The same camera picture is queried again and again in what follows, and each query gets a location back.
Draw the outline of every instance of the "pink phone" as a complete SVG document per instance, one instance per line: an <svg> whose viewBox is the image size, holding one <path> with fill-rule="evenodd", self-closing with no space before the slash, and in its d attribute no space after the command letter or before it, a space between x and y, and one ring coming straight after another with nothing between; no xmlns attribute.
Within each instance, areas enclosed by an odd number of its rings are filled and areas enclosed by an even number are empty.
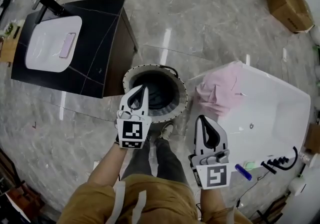
<svg viewBox="0 0 320 224"><path fill-rule="evenodd" d="M72 43L74 42L76 33L68 33L65 37L65 40L63 42L62 49L60 51L59 57L60 58L67 58L72 46Z"/></svg>

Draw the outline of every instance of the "white sink basin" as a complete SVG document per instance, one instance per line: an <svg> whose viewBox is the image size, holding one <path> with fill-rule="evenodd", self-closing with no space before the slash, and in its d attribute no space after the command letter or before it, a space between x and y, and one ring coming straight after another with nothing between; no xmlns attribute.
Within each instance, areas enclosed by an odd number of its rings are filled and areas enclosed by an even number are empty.
<svg viewBox="0 0 320 224"><path fill-rule="evenodd" d="M57 73L64 71L74 56L81 26L82 19L79 16L50 19L36 25L25 56L26 67ZM67 35L73 33L68 55L61 57Z"/></svg>

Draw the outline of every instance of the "pink cloth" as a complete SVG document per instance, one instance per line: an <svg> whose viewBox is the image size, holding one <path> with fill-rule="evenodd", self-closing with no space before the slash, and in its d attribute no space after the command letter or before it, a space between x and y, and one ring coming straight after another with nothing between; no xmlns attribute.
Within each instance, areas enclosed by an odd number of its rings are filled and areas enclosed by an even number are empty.
<svg viewBox="0 0 320 224"><path fill-rule="evenodd" d="M200 104L219 116L228 114L243 99L239 89L242 62L232 62L224 68L205 75L195 89L200 96Z"/></svg>

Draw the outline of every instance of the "leg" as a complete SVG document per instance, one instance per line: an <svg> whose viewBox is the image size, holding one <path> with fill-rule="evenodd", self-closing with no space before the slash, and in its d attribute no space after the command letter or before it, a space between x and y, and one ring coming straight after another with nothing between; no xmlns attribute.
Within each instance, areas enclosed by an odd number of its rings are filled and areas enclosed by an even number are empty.
<svg viewBox="0 0 320 224"><path fill-rule="evenodd" d="M188 185L181 162L171 151L169 141L167 140L172 133L172 130L173 124L166 124L161 131L161 135L154 142L156 146L156 158L158 161L157 177L170 181L185 183Z"/></svg>
<svg viewBox="0 0 320 224"><path fill-rule="evenodd" d="M135 149L133 151L130 163L125 169L121 180L123 180L131 174L145 174L152 176L151 167L149 163L149 151L150 142L148 139L146 139L143 148Z"/></svg>

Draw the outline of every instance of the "green object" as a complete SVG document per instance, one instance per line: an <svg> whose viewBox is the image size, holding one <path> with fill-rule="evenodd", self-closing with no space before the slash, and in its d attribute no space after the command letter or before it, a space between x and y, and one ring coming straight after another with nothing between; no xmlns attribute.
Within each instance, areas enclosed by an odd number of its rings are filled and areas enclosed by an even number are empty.
<svg viewBox="0 0 320 224"><path fill-rule="evenodd" d="M250 171L253 168L255 168L255 162L254 161L246 162L243 168L246 169L247 171Z"/></svg>
<svg viewBox="0 0 320 224"><path fill-rule="evenodd" d="M7 27L7 29L5 30L5 35L9 36L13 29L14 29L14 25L12 23L10 23L9 26Z"/></svg>
<svg viewBox="0 0 320 224"><path fill-rule="evenodd" d="M312 48L313 48L313 50L315 50L316 52L318 52L318 50L319 50L320 47L319 47L318 45L315 45L315 46L313 46Z"/></svg>

